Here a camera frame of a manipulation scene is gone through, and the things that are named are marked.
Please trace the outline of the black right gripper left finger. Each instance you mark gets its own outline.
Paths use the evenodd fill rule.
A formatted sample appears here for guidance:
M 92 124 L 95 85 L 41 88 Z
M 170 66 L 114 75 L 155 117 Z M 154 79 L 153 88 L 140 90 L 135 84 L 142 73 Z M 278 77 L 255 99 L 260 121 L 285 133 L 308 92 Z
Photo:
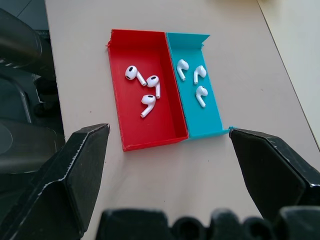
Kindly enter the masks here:
M 81 240 L 98 198 L 107 123 L 74 132 L 39 170 L 0 174 L 0 240 Z

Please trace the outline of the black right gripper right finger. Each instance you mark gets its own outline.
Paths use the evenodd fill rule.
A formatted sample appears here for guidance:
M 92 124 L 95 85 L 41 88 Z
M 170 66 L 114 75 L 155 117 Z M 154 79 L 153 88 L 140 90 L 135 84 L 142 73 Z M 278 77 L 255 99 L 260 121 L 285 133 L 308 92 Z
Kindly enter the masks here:
M 276 220 L 287 206 L 320 206 L 320 172 L 280 137 L 229 131 L 245 186 L 262 217 Z

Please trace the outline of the dark robot body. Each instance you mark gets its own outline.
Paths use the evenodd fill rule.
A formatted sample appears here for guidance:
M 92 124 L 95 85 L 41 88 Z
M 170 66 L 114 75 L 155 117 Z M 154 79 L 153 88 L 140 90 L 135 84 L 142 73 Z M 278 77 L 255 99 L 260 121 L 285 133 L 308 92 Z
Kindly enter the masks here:
M 64 145 L 64 136 L 38 126 L 32 114 L 46 117 L 59 112 L 59 96 L 51 43 L 16 16 L 0 8 L 0 66 L 38 76 L 34 85 L 40 103 L 30 107 L 21 84 L 0 72 L 21 100 L 26 122 L 0 117 L 0 174 L 36 172 Z

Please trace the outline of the teal plastic tray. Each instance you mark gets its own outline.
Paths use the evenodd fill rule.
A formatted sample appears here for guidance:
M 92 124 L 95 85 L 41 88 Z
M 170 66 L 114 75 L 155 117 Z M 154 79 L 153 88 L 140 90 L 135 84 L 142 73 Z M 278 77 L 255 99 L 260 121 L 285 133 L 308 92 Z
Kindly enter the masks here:
M 208 34 L 197 33 L 168 32 L 166 34 L 189 139 L 191 140 L 221 136 L 229 132 L 228 128 L 223 127 L 209 70 L 202 52 L 204 41 L 208 37 Z M 181 80 L 176 69 L 180 59 L 185 60 L 189 65 L 189 69 L 183 71 L 186 77 L 185 81 Z M 198 84 L 195 85 L 194 71 L 200 65 L 204 66 L 207 74 L 205 78 L 199 76 Z M 205 108 L 200 106 L 196 98 L 196 89 L 199 86 L 204 86 L 208 91 L 208 95 L 202 97 L 206 104 Z

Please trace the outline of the red plastic tray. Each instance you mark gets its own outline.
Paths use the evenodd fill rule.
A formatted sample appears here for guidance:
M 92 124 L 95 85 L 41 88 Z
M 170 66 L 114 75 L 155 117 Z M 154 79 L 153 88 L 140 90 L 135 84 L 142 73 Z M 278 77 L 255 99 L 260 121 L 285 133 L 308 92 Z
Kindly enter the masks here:
M 112 29 L 106 46 L 123 151 L 186 140 L 166 34 Z

